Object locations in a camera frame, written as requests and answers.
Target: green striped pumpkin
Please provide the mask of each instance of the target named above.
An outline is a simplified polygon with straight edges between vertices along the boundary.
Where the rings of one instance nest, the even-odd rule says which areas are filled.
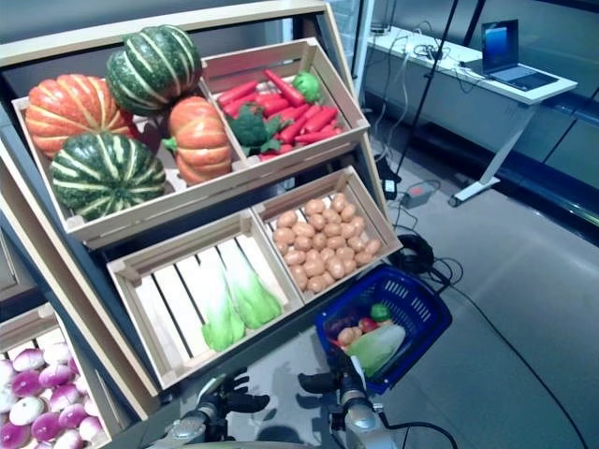
[[[85,220],[164,193],[165,170],[148,148],[120,134],[68,138],[50,165],[58,201]]]
[[[196,88],[202,68],[185,31],[149,26],[123,41],[124,48],[110,55],[106,72],[110,92],[123,109],[156,115]]]

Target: red tomato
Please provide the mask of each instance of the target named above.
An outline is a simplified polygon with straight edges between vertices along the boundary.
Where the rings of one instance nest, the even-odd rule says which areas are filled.
[[[378,328],[378,324],[372,318],[364,317],[359,320],[358,327],[366,334]]]

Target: laptop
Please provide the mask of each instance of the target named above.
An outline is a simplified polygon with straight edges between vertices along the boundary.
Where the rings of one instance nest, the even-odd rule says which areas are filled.
[[[530,91],[558,79],[519,64],[518,20],[483,23],[482,65],[467,64],[474,72],[509,86]]]

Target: laptop screen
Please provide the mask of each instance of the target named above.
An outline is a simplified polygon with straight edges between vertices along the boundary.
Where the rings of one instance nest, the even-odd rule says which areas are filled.
[[[518,65],[518,21],[483,23],[483,72]]]

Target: orange pumpkin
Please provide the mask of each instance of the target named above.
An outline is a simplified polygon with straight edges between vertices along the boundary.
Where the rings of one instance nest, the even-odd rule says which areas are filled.
[[[163,140],[175,153],[179,174],[188,185],[231,171],[231,146],[216,109],[201,96],[177,103],[168,117],[172,136]]]
[[[84,75],[41,81],[29,92],[25,111],[34,145],[50,159],[69,137],[78,134],[108,131],[134,137],[131,119],[131,114],[117,106],[103,80]]]

